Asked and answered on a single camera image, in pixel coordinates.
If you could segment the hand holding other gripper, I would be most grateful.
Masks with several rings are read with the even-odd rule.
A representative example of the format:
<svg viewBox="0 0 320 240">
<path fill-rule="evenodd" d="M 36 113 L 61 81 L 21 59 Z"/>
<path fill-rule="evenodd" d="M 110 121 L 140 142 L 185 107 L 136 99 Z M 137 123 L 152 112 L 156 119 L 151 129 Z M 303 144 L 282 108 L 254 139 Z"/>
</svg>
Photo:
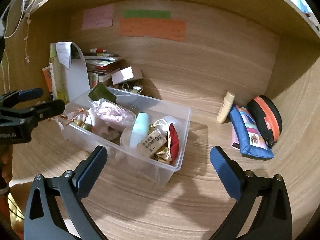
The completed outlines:
<svg viewBox="0 0 320 240">
<path fill-rule="evenodd" d="M 1 145 L 1 194 L 9 192 L 9 183 L 12 180 L 12 145 Z"/>
</svg>

